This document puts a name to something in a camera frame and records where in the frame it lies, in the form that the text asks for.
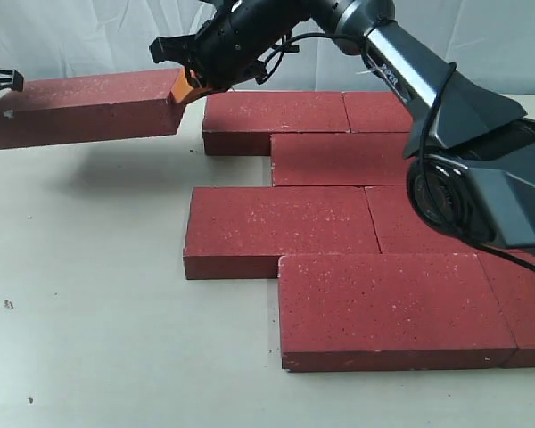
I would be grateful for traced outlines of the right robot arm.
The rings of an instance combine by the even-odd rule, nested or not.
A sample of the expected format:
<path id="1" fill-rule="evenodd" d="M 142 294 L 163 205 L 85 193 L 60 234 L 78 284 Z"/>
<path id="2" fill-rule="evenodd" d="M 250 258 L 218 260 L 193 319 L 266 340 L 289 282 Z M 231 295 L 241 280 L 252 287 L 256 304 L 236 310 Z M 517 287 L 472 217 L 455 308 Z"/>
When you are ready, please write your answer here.
<path id="1" fill-rule="evenodd" d="M 405 31 L 391 1 L 217 1 L 193 34 L 157 37 L 157 62 L 183 68 L 172 94 L 190 103 L 247 80 L 269 80 L 292 33 L 314 21 L 315 37 L 358 56 L 412 117 L 403 155 L 407 197 L 438 233 L 513 260 L 535 257 L 535 119 L 515 100 L 475 85 Z"/>

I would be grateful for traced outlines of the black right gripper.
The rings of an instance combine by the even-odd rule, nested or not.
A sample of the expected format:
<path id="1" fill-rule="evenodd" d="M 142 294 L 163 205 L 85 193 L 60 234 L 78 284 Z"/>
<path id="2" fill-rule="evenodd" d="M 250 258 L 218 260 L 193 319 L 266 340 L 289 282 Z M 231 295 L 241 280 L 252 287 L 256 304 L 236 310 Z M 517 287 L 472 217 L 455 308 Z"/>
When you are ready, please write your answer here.
<path id="1" fill-rule="evenodd" d="M 268 49 L 309 18 L 303 1 L 212 1 L 216 11 L 191 35 L 156 37 L 149 51 L 156 63 L 175 62 L 171 88 L 175 104 L 189 104 L 212 92 L 267 75 L 259 60 Z"/>

